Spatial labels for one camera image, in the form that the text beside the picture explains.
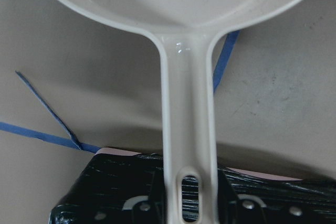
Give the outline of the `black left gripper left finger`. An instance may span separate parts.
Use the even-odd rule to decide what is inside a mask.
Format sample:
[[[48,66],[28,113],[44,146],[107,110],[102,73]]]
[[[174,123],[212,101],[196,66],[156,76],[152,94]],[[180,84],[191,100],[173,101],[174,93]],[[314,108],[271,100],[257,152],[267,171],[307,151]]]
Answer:
[[[153,174],[150,193],[146,200],[136,203],[131,210],[132,223],[166,223],[166,190],[163,172]]]

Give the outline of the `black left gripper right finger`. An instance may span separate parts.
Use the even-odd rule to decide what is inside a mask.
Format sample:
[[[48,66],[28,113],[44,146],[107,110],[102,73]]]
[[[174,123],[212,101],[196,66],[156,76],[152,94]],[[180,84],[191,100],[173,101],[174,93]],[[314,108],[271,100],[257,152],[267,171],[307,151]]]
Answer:
[[[220,223],[265,223],[265,203],[254,195],[237,194],[221,170],[217,199]]]

